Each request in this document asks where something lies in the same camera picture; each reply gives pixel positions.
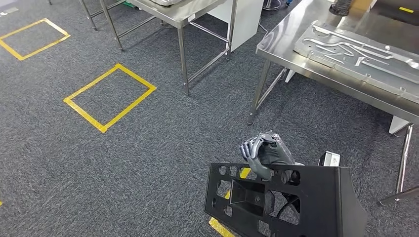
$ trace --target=cable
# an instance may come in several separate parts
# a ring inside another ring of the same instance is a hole
[[[263,27],[263,25],[260,23],[260,18],[259,18],[259,26],[262,28],[263,31],[265,31],[265,35],[263,36],[265,38],[266,35],[268,34],[268,30],[265,29],[265,27]]]
[[[293,204],[295,201],[297,201],[298,200],[298,197],[294,197],[294,199],[292,199],[292,200],[290,200],[290,201],[288,201],[279,211],[278,211],[278,214],[276,214],[276,218],[280,218],[281,217],[281,214],[285,211],[285,208],[287,208],[287,206],[289,206],[289,205],[291,205],[291,204]]]

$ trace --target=metal table edge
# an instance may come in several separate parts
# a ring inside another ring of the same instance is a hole
[[[213,4],[211,4],[211,5],[203,8],[201,10],[199,10],[198,12],[194,13],[195,14],[195,18],[193,20],[198,19],[201,16],[207,14],[208,12],[210,12],[213,9],[215,9],[219,5],[225,3],[226,1],[227,0],[218,0],[218,1],[214,2]],[[140,1],[133,0],[132,1],[132,4],[134,4],[135,6],[141,8],[142,10],[148,12],[149,14],[158,17],[159,19],[161,19],[161,20],[169,23],[170,25],[172,25],[173,27],[178,28],[178,29],[183,28],[186,25],[188,25],[189,22],[190,22],[188,19],[189,19],[189,17],[191,17],[193,15],[192,14],[192,15],[188,16],[187,18],[183,19],[182,21],[176,21],[175,19],[170,18],[169,16],[167,16],[167,15],[165,15],[165,14],[163,14],[163,13],[161,13],[161,12],[159,12],[159,11],[153,9],[153,8],[151,8],[148,5],[145,5],[144,3],[140,2]]]
[[[359,90],[357,90],[353,87],[349,87],[349,86],[347,86],[347,85],[345,85],[345,84],[343,84],[339,81],[336,81],[334,79],[327,79],[323,75],[321,75],[321,74],[319,74],[315,71],[312,71],[312,70],[309,70],[309,69],[306,69],[306,68],[302,68],[302,67],[300,67],[296,64],[293,64],[292,62],[290,62],[288,60],[285,60],[283,58],[275,57],[274,55],[272,55],[272,54],[270,54],[270,53],[268,53],[268,52],[266,52],[266,51],[264,51],[260,48],[256,48],[256,55],[261,56],[264,59],[270,60],[273,63],[277,63],[277,64],[279,64],[283,67],[289,68],[289,69],[293,70],[294,72],[296,72],[300,75],[303,75],[307,78],[313,79],[313,80],[315,80],[315,81],[317,81],[321,84],[324,84],[324,85],[326,85],[330,88],[336,89],[336,90],[338,90],[338,91],[340,91],[340,92],[342,92],[346,95],[354,97],[354,98],[356,98],[356,99],[358,99],[362,102],[365,102],[365,103],[367,103],[371,106],[374,106],[374,107],[376,107],[380,110],[383,110],[383,111],[385,111],[389,114],[395,115],[397,117],[400,117],[404,120],[410,121],[410,122],[415,123],[415,124],[419,123],[419,116],[417,116],[417,115],[415,115],[415,114],[413,114],[409,111],[406,111],[406,110],[404,110],[402,108],[399,108],[395,105],[389,104],[389,103],[387,103],[383,100],[380,100],[380,99],[378,99],[378,98],[376,98],[372,95],[369,95],[369,94],[366,94],[362,91],[359,91]],[[380,89],[378,87],[375,87],[373,85],[368,85],[368,86],[371,86],[374,89],[380,90],[383,93],[390,93],[388,91],[382,90],[382,89]],[[414,103],[414,102],[406,100],[402,97],[399,97],[398,99],[399,100],[405,100],[407,103]]]

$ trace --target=yellow floor marking tape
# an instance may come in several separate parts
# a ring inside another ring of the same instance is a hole
[[[107,124],[102,125],[97,120],[95,120],[92,116],[90,116],[86,111],[84,111],[82,108],[80,108],[80,106],[78,106],[76,103],[74,103],[72,101],[72,99],[74,97],[76,97],[77,95],[79,95],[80,93],[82,93],[82,92],[86,91],[87,89],[91,88],[92,86],[94,86],[95,84],[100,82],[102,79],[104,79],[105,77],[109,76],[111,73],[116,71],[117,69],[119,69],[119,70],[123,71],[124,73],[130,75],[131,77],[133,77],[134,79],[136,79],[137,81],[139,81],[140,83],[142,83],[143,85],[148,87],[148,90],[144,94],[142,94],[138,99],[136,99],[134,102],[132,102],[130,105],[128,105],[128,107],[126,107],[124,110],[122,110],[122,112],[120,112],[116,117],[111,119]],[[133,73],[132,71],[130,71],[126,67],[122,66],[121,64],[117,63],[109,71],[105,72],[104,74],[102,74],[100,77],[96,78],[91,83],[85,85],[80,90],[74,92],[72,95],[65,98],[64,102],[67,103],[71,108],[73,108],[77,113],[79,113],[84,119],[86,119],[88,122],[90,122],[94,127],[99,129],[99,131],[104,133],[108,130],[108,128],[110,126],[114,125],[114,123],[116,123],[120,118],[122,118],[124,115],[126,115],[130,110],[132,110],[142,100],[144,100],[147,96],[149,96],[154,90],[156,90],[156,87],[154,85],[152,85],[148,81],[144,80],[142,77]]]
[[[28,54],[28,55],[25,55],[25,56],[20,55],[18,52],[16,52],[13,48],[11,48],[9,45],[7,45],[7,44],[3,41],[3,39],[5,39],[5,38],[7,38],[7,37],[9,37],[9,36],[14,35],[15,33],[18,33],[18,32],[20,32],[20,31],[22,31],[22,30],[25,30],[25,29],[27,29],[27,28],[29,28],[29,27],[32,27],[32,26],[34,26],[34,25],[36,25],[36,24],[39,24],[39,23],[41,23],[41,22],[45,22],[45,23],[49,24],[49,25],[50,25],[50,26],[52,26],[54,29],[56,29],[56,30],[58,30],[60,33],[62,33],[62,34],[64,35],[64,37],[63,37],[63,38],[61,38],[61,39],[59,39],[59,40],[57,40],[57,41],[55,41],[55,42],[52,42],[52,43],[48,44],[47,46],[44,46],[44,47],[42,47],[42,48],[40,48],[40,49],[38,49],[38,50],[36,50],[36,51],[34,51],[34,52],[32,52],[32,53]],[[37,54],[37,53],[39,53],[39,52],[41,52],[41,51],[46,50],[46,49],[47,49],[47,48],[49,48],[49,47],[52,47],[52,46],[54,46],[54,45],[56,45],[56,44],[60,43],[61,41],[64,41],[64,40],[65,40],[65,39],[67,39],[68,37],[70,37],[70,35],[69,35],[69,34],[68,34],[65,30],[61,29],[59,26],[57,26],[57,25],[55,25],[54,23],[52,23],[50,20],[48,20],[48,19],[44,18],[44,19],[39,20],[39,21],[37,21],[37,22],[34,22],[34,23],[30,24],[30,25],[27,25],[27,26],[25,26],[25,27],[22,27],[22,28],[20,28],[19,30],[13,31],[13,32],[11,32],[11,33],[9,33],[9,34],[6,34],[6,35],[4,35],[4,36],[0,37],[0,46],[2,46],[3,48],[5,48],[5,49],[6,49],[6,50],[7,50],[7,51],[11,54],[11,55],[15,56],[15,57],[16,57],[17,59],[19,59],[20,61],[23,61],[23,60],[25,60],[25,59],[27,59],[27,58],[29,58],[29,57],[31,57],[31,56],[34,56],[35,54]]]
[[[410,9],[408,9],[408,8],[404,8],[404,7],[399,7],[399,10],[402,10],[402,11],[406,11],[406,12],[408,12],[408,13],[413,13],[414,11],[413,10],[410,10]]]
[[[250,168],[244,168],[240,173],[240,178],[245,179],[250,173]],[[225,195],[226,199],[230,199],[230,190]],[[235,237],[228,229],[226,229],[222,224],[220,224],[215,218],[211,217],[209,220],[209,225],[213,227],[218,233],[223,237]]]

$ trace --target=white panel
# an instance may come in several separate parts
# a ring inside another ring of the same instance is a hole
[[[393,116],[393,120],[391,121],[391,125],[390,125],[390,129],[388,130],[389,133],[394,134],[400,130],[402,130],[404,127],[406,127],[407,125],[409,125],[409,122]]]
[[[224,4],[218,6],[209,12],[210,15],[230,23],[231,6],[233,0],[227,0]],[[238,0],[235,26],[233,30],[233,42],[231,51],[238,48],[248,39],[253,37],[259,25],[260,14],[262,12],[263,0]]]
[[[285,83],[290,82],[291,78],[294,76],[295,72],[290,69],[290,71],[287,74],[287,78],[285,78]]]

